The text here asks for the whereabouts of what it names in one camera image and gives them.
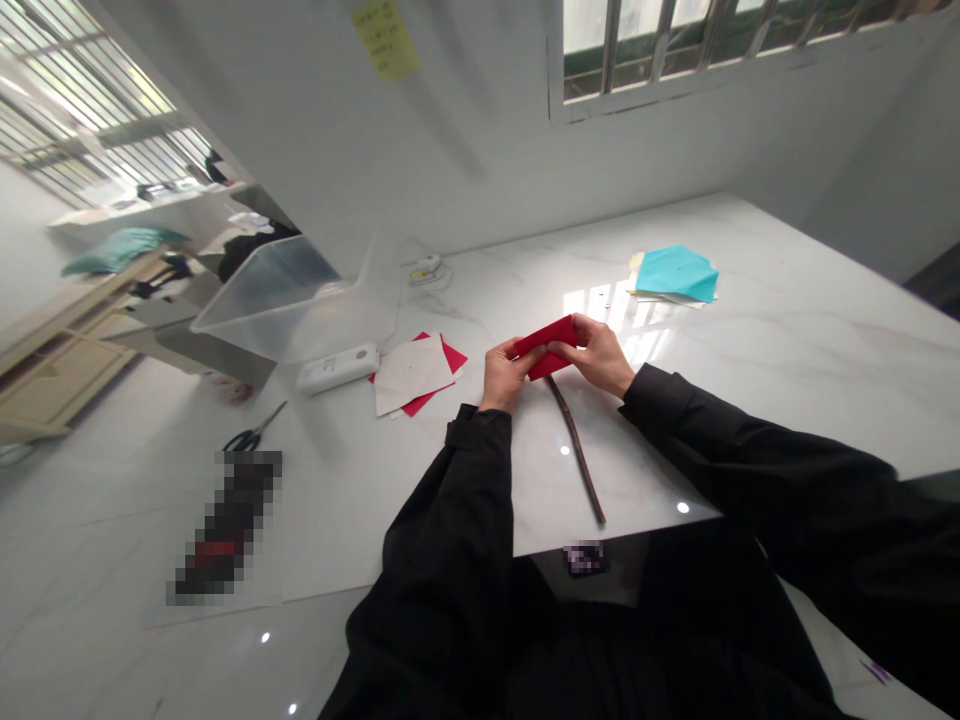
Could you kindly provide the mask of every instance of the black sleeve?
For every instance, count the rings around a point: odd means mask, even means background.
[[[864,652],[960,718],[960,505],[644,365],[620,412]]]
[[[387,531],[321,718],[466,717],[499,701],[513,559],[511,418],[463,405]]]

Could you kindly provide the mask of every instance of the person's left hand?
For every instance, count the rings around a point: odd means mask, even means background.
[[[517,357],[514,345],[521,339],[519,336],[515,337],[487,351],[483,372],[483,400],[480,401],[479,412],[502,410],[513,415],[513,411],[517,409],[524,376],[547,354],[547,349],[541,345],[522,358],[514,360]]]

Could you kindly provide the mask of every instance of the paper stack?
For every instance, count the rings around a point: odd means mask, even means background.
[[[420,333],[380,358],[380,369],[370,377],[377,417],[402,413],[413,417],[438,390],[463,376],[467,356],[447,345],[439,333]]]
[[[629,292],[640,302],[672,302],[696,309],[716,300],[719,273],[683,245],[639,252],[630,258]]]

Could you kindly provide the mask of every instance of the person's right hand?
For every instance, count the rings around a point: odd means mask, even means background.
[[[623,400],[636,373],[623,356],[616,333],[580,313],[573,314],[573,330],[582,350],[562,342],[552,342],[547,349],[573,363],[593,385]]]

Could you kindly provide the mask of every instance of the phone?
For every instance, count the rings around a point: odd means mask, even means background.
[[[567,572],[573,578],[589,577],[610,569],[610,558],[601,540],[582,540],[563,548]]]

